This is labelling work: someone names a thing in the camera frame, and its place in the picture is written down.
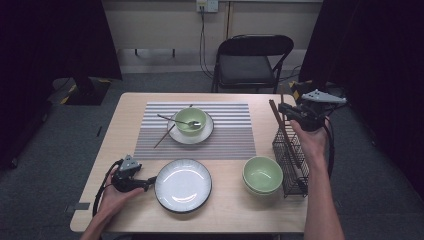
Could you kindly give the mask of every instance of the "dish rack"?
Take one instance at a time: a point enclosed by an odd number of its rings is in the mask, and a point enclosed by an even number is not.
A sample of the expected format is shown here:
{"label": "dish rack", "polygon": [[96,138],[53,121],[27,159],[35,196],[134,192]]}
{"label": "dish rack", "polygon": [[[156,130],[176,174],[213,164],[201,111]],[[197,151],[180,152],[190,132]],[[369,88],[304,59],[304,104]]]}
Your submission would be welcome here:
{"label": "dish rack", "polygon": [[272,142],[272,148],[275,158],[283,170],[284,198],[288,195],[306,197],[308,195],[309,169],[297,135],[289,129],[285,132],[278,129]]}

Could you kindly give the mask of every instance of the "striped placemat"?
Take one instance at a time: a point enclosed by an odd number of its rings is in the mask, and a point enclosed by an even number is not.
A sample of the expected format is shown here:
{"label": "striped placemat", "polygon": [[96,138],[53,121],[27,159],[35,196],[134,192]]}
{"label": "striped placemat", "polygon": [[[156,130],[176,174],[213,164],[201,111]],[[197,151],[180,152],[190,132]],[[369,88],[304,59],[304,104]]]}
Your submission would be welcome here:
{"label": "striped placemat", "polygon": [[[212,134],[196,144],[182,144],[169,135],[154,148],[167,131],[168,121],[193,104],[207,112],[213,122]],[[246,102],[148,102],[133,155],[135,160],[246,160],[256,155],[249,106]]]}

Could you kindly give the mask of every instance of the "robotic hand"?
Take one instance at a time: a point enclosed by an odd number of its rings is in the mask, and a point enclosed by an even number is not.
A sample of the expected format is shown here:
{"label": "robotic hand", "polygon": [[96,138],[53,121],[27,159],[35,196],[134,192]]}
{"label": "robotic hand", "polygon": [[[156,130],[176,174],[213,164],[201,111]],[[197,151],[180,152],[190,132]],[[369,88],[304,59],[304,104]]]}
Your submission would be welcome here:
{"label": "robotic hand", "polygon": [[140,171],[141,166],[130,155],[127,155],[112,176],[113,186],[120,192],[129,192],[135,188],[143,188],[147,192],[150,185],[156,182],[156,177],[147,180],[134,179],[134,175]]}
{"label": "robotic hand", "polygon": [[338,98],[318,90],[302,95],[307,100],[298,107],[287,103],[278,105],[278,111],[288,120],[296,120],[303,131],[314,132],[325,125],[325,105],[327,103],[346,103],[345,98]]}

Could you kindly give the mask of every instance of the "green bowl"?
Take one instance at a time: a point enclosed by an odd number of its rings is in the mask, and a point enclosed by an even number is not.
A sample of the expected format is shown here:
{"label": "green bowl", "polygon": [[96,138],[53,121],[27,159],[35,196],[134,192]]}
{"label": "green bowl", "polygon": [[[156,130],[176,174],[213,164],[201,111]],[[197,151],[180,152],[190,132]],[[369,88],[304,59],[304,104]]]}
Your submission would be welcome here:
{"label": "green bowl", "polygon": [[280,165],[267,157],[253,157],[243,168],[243,180],[247,187],[258,194],[275,192],[283,182]]}
{"label": "green bowl", "polygon": [[175,122],[175,126],[177,126],[181,133],[188,136],[195,136],[205,128],[206,113],[194,107],[184,108],[175,115],[175,120],[186,123],[191,121],[199,122],[201,124],[199,128],[190,128],[187,124]]}

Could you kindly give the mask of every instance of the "human arm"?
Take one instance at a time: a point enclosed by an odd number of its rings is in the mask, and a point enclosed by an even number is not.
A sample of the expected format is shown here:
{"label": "human arm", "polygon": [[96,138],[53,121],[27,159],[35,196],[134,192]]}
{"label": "human arm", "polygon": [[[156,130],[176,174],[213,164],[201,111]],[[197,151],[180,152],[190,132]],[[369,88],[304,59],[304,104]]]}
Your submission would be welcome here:
{"label": "human arm", "polygon": [[344,239],[344,233],[333,203],[325,160],[327,133],[323,128],[315,132],[305,132],[301,129],[299,123],[294,120],[290,121],[290,124],[299,137],[309,167],[305,239]]}
{"label": "human arm", "polygon": [[112,171],[106,180],[107,187],[103,192],[99,210],[93,219],[91,219],[90,224],[80,238],[81,240],[99,239],[106,225],[115,214],[122,210],[125,203],[144,192],[143,188],[136,188],[126,193],[119,192],[113,185],[110,185],[114,172]]}

